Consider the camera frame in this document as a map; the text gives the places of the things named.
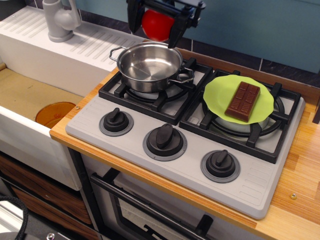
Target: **stainless steel pot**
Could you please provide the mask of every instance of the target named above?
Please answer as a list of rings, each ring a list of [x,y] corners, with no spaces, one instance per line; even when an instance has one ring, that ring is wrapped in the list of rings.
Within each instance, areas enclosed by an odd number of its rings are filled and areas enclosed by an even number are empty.
[[[118,49],[124,51],[116,59],[112,54]],[[194,71],[182,67],[181,53],[175,48],[168,48],[166,43],[142,42],[128,48],[120,46],[112,49],[109,57],[117,62],[122,82],[138,92],[157,93],[171,86],[171,82],[184,84],[194,79]]]

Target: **sink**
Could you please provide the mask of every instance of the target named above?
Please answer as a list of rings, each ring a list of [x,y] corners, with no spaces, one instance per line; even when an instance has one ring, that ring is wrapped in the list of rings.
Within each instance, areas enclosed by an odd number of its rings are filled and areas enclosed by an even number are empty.
[[[64,96],[77,104],[117,66],[110,50],[143,38],[88,22],[73,32],[65,42],[50,41],[43,10],[30,6],[0,21],[0,58],[6,66],[0,71],[0,86],[6,86],[0,88],[0,151],[78,191],[82,185],[68,148],[51,139],[34,113],[27,116],[29,107]]]
[[[111,49],[144,40],[89,22],[73,33],[50,41],[44,11],[26,6],[0,21],[0,57],[10,70],[84,97],[117,66]]]

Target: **gray faucet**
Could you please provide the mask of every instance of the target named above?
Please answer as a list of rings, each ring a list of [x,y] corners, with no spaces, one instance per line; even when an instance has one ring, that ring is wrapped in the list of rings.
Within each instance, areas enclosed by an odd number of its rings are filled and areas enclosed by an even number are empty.
[[[45,20],[49,29],[49,39],[56,43],[69,40],[73,30],[81,25],[75,0],[69,0],[71,10],[65,10],[61,0],[43,0]]]

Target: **black cable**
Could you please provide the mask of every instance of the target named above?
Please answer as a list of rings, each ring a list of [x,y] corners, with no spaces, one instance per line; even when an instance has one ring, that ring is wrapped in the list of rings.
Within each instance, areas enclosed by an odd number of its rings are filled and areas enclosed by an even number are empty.
[[[21,228],[20,228],[17,236],[15,237],[15,240],[23,240],[24,235],[25,235],[25,231],[27,228],[27,222],[28,222],[28,209],[27,209],[26,205],[20,199],[18,199],[16,197],[11,197],[11,196],[0,196],[0,201],[8,201],[13,204],[17,204],[22,209],[23,221],[22,221]]]

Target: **oven window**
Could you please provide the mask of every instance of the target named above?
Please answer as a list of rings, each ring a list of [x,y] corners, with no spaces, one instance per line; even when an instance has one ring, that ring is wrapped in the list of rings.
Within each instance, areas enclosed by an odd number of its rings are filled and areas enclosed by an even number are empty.
[[[189,240],[189,238],[184,237],[129,203],[113,195],[111,195],[111,199],[118,224],[130,228],[140,239]]]

